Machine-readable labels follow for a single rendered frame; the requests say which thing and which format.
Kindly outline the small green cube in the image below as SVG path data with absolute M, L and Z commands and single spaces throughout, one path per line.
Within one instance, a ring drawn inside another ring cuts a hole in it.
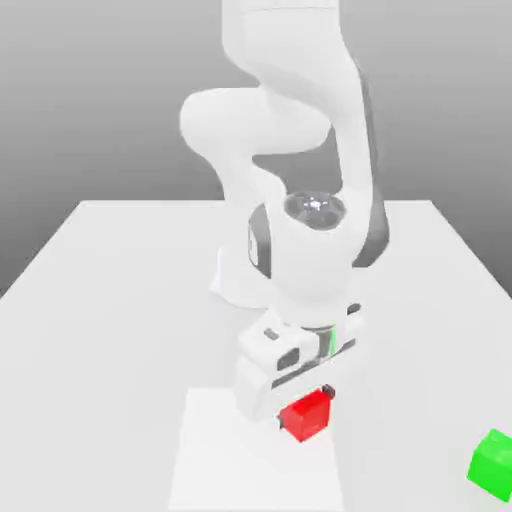
M 512 497 L 512 437 L 491 429 L 473 452 L 467 478 L 508 503 Z

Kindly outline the small red cube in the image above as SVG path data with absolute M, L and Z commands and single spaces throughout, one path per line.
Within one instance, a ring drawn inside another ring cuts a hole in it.
M 284 430 L 298 442 L 305 442 L 329 425 L 331 402 L 321 389 L 316 389 L 279 413 Z

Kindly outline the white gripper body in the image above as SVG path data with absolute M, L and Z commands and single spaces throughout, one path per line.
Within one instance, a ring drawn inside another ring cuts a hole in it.
M 244 416 L 259 422 L 325 385 L 334 387 L 352 362 L 363 327 L 350 314 L 344 329 L 304 329 L 264 314 L 238 337 L 234 395 Z

